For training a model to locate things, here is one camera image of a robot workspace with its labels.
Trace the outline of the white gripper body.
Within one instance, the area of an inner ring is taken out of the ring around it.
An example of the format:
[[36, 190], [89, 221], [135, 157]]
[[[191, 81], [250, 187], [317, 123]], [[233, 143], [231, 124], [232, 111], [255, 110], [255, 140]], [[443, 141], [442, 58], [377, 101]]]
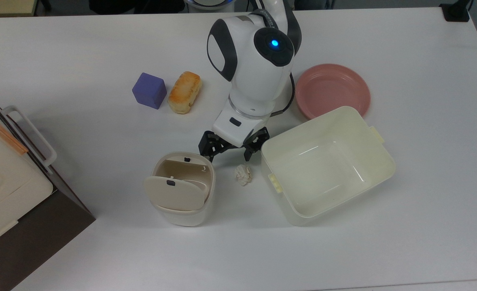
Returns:
[[224, 107], [212, 125], [212, 131], [220, 138], [236, 147], [263, 128], [271, 112], [261, 108]]

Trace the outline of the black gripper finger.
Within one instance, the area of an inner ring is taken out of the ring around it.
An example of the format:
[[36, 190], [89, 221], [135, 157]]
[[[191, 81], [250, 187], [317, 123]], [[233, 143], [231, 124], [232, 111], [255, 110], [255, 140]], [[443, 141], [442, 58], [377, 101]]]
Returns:
[[253, 154], [257, 153], [261, 150], [263, 144], [270, 139], [270, 135], [268, 129], [263, 127], [255, 134], [251, 135], [245, 142], [244, 142], [244, 160], [250, 161], [250, 158]]
[[227, 150], [228, 143], [213, 131], [205, 131], [198, 144], [199, 154], [209, 160], [209, 162], [212, 162], [217, 154]]

